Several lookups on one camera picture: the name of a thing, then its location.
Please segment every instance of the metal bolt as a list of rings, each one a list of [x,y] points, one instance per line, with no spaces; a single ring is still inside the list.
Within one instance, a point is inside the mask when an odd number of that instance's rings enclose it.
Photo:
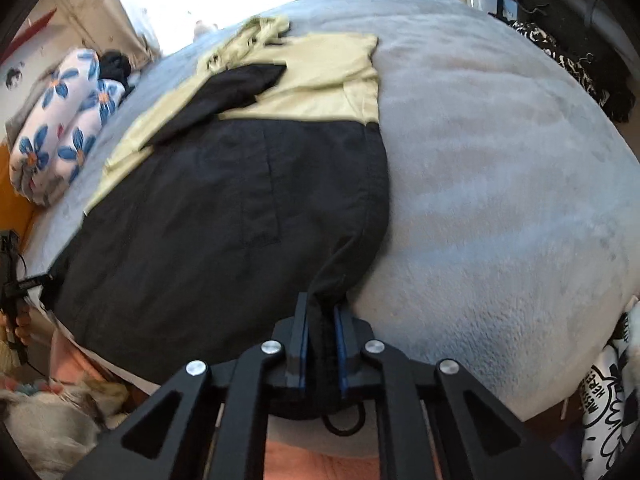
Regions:
[[[370,354],[380,354],[385,349],[385,344],[377,339],[364,343],[364,349]]]
[[[192,376],[202,375],[207,370],[207,365],[202,361],[191,361],[187,365],[187,373]]]
[[[443,374],[455,375],[460,371],[460,365],[453,359],[444,359],[444,361],[440,363],[440,371]]]
[[[262,343],[260,348],[265,354],[273,355],[273,354],[277,354],[280,350],[282,350],[282,345],[277,341],[269,340]]]

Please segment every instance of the hand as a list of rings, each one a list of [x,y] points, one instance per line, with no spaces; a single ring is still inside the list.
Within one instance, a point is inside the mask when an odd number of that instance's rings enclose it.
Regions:
[[[18,307],[18,317],[15,319],[16,329],[15,335],[20,338],[23,345],[31,343],[31,316],[29,314],[29,305],[21,303]],[[6,329],[6,316],[0,314],[0,327]]]

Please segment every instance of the black and yellow jacket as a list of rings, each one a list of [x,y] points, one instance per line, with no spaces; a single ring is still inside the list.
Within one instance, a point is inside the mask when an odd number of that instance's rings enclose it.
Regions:
[[[136,120],[52,266],[44,306],[148,381],[238,357],[303,291],[326,361],[332,309],[385,234],[376,38],[287,28],[249,20]]]

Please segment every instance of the bed sheet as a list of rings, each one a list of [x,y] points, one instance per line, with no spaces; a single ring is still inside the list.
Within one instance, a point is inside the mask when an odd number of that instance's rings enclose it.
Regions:
[[[457,0],[299,0],[275,13],[289,16],[291,35],[380,38],[391,223],[351,298],[356,314],[412,358],[459,360],[521,418],[571,394],[640,287],[640,165],[612,123],[533,44]],[[40,218],[30,272],[72,237],[127,127],[234,30],[204,35],[144,75]],[[299,424],[280,432],[345,452],[318,434]]]

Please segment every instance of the triangular cutout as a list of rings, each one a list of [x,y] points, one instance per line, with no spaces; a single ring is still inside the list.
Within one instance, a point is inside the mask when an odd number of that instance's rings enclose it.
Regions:
[[[472,391],[464,393],[466,406],[488,456],[496,456],[518,447],[520,437]]]
[[[151,460],[158,458],[178,411],[182,394],[170,392],[122,437],[122,447]]]

